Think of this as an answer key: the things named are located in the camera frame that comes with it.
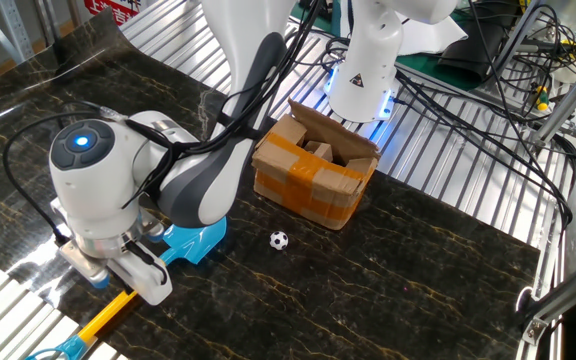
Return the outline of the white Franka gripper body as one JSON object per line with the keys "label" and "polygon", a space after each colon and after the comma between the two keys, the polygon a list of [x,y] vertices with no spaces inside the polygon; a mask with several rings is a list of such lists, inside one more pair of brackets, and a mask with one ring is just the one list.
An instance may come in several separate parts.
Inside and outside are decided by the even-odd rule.
{"label": "white Franka gripper body", "polygon": [[159,220],[139,206],[135,222],[124,233],[107,239],[88,239],[73,233],[59,247],[59,253],[93,286],[106,287],[114,274],[147,303],[157,305],[171,293],[172,284],[167,265],[142,239],[157,242],[163,233]]}

